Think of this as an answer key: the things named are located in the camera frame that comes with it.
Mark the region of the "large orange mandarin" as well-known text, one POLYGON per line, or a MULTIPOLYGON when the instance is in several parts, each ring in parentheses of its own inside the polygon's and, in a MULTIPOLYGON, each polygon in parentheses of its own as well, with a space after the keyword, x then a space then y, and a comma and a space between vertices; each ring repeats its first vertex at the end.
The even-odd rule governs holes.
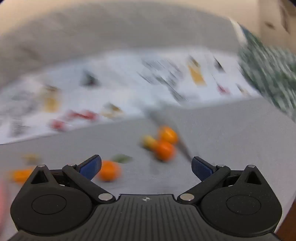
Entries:
POLYGON ((121 176, 121 167, 117 162, 103 160, 98 177, 101 181, 112 182, 121 176))

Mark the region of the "orange mandarin with stem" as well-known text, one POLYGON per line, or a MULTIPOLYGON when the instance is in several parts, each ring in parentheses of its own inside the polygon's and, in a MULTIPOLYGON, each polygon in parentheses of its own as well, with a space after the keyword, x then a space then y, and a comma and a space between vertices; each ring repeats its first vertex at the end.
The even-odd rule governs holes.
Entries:
POLYGON ((175 146, 166 141, 158 141, 154 149, 155 157, 163 162, 170 161, 175 156, 175 146))

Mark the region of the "orange kumquat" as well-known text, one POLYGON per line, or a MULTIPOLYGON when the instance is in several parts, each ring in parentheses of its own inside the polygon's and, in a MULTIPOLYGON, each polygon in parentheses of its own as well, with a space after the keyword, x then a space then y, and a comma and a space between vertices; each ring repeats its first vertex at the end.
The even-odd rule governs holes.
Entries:
POLYGON ((161 126, 159 128, 158 137, 160 140, 169 142, 172 145, 177 144, 179 140, 178 134, 169 126, 161 126))

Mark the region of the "small orange mandarin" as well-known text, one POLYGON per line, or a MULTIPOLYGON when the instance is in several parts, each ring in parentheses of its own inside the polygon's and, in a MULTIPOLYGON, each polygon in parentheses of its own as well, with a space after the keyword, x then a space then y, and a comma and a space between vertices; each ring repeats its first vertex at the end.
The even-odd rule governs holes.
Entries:
POLYGON ((9 177, 12 182, 24 183, 31 175, 33 169, 18 169, 10 172, 9 177))

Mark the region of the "small green longan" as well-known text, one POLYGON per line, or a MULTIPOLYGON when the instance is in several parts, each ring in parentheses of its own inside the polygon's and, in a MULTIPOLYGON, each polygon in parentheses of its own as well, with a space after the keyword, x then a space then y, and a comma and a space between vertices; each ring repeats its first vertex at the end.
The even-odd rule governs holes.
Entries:
POLYGON ((153 151, 158 145, 158 141, 150 136, 150 135, 145 135, 142 137, 142 146, 150 151, 153 151))

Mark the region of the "yellow-green longan fruit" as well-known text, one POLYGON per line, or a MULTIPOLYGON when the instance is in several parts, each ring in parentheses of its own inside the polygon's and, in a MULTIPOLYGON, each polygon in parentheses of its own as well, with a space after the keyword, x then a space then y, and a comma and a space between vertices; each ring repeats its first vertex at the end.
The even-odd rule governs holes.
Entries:
POLYGON ((40 156, 34 153, 24 154, 23 159, 27 165, 37 165, 41 161, 40 156))

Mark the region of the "small green leaf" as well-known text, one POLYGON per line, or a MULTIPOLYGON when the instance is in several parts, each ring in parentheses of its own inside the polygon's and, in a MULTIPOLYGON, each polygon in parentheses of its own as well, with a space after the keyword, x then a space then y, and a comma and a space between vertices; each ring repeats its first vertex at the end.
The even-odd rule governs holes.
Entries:
POLYGON ((119 154, 112 157, 113 162, 120 163, 120 164, 128 163, 131 160, 132 160, 132 157, 124 154, 119 154))

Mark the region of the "grey printed sofa cover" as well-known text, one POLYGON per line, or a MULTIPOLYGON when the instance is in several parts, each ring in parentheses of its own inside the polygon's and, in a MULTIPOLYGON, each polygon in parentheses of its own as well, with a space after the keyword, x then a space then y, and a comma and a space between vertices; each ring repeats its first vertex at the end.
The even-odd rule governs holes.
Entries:
POLYGON ((49 168, 124 154, 114 195, 174 194, 198 179, 190 158, 256 165, 282 206, 295 197, 295 123, 243 77, 241 27, 160 3, 88 3, 1 37, 1 170, 35 153, 49 168), (142 146, 169 126, 175 156, 142 146))

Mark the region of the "green checkered cloth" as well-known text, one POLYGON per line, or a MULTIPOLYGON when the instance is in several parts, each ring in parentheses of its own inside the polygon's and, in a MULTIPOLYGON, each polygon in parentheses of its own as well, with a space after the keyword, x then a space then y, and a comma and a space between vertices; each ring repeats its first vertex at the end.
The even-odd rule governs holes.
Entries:
POLYGON ((239 50, 242 75, 265 99, 295 121, 295 54, 268 46, 246 28, 239 50))

